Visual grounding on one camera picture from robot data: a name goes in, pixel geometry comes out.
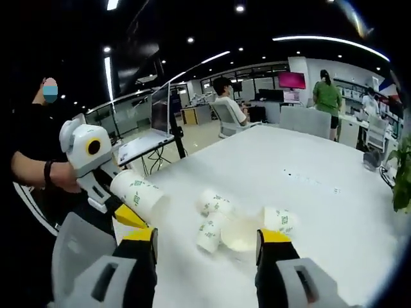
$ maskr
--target office chair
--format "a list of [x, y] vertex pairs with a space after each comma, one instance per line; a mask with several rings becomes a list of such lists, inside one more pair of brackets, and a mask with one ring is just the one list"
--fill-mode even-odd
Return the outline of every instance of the office chair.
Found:
[[217, 115], [217, 118], [220, 120], [220, 133], [218, 134], [219, 138], [227, 138], [236, 133], [240, 133], [244, 130], [248, 130], [253, 126], [261, 124], [260, 122], [257, 122], [248, 123], [247, 125], [242, 126], [237, 120], [234, 111], [232, 111], [228, 100], [211, 103], [210, 106]]
[[284, 106], [281, 110], [280, 128], [329, 139], [331, 114], [315, 109], [291, 106]]
[[388, 123], [373, 115], [368, 116], [368, 122], [370, 126], [365, 136], [365, 145], [369, 148], [379, 149], [384, 153], [385, 131], [387, 130]]

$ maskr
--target tipped over paper cup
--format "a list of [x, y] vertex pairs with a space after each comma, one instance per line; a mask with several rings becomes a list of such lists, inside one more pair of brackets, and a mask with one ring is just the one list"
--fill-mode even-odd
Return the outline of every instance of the tipped over paper cup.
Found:
[[221, 229], [229, 221], [230, 219], [222, 213], [210, 213], [198, 230], [197, 245], [209, 253], [214, 253], [220, 244]]
[[210, 189], [201, 194], [196, 202], [196, 208], [205, 216], [212, 212], [220, 212], [226, 216], [231, 216], [235, 211], [234, 205], [229, 200], [222, 198]]
[[296, 218], [288, 210], [277, 210], [272, 207], [264, 207], [259, 215], [264, 228], [289, 234], [294, 228]]
[[238, 218], [229, 221], [221, 230], [224, 245], [235, 252], [253, 252], [257, 246], [258, 221], [252, 218]]
[[120, 172], [110, 190], [149, 224], [156, 225], [166, 216], [168, 197], [133, 170]]

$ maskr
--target hand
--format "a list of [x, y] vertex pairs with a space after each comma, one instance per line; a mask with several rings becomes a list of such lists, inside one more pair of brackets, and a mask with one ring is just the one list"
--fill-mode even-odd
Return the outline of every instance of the hand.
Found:
[[67, 192], [80, 193], [76, 173], [69, 162], [55, 162], [50, 170], [51, 182]]

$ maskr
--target office desk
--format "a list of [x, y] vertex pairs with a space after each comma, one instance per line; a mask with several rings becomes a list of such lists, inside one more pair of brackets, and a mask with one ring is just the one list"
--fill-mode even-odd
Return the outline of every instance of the office desk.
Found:
[[181, 109], [181, 115], [185, 125], [201, 125], [211, 122], [211, 109], [209, 105]]
[[258, 307], [254, 264], [196, 247], [204, 218], [195, 202], [207, 188], [250, 214], [262, 206], [294, 212], [300, 256], [329, 273], [348, 304], [370, 300], [393, 268], [397, 241], [390, 234], [392, 191], [362, 166], [362, 155], [323, 138], [255, 126], [149, 176], [171, 197], [166, 225], [158, 226], [153, 307]]

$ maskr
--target table surface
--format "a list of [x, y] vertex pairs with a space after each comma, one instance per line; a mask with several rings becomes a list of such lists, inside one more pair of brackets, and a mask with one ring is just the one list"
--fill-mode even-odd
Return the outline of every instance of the table surface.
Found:
[[371, 300], [394, 266], [398, 240], [392, 192], [363, 167], [362, 156], [327, 139], [255, 126], [150, 176], [171, 197], [167, 222], [159, 226], [153, 307], [258, 307], [254, 264], [196, 247], [204, 219], [195, 202], [208, 188], [249, 214], [263, 206], [295, 213], [299, 255], [333, 277], [349, 305]]

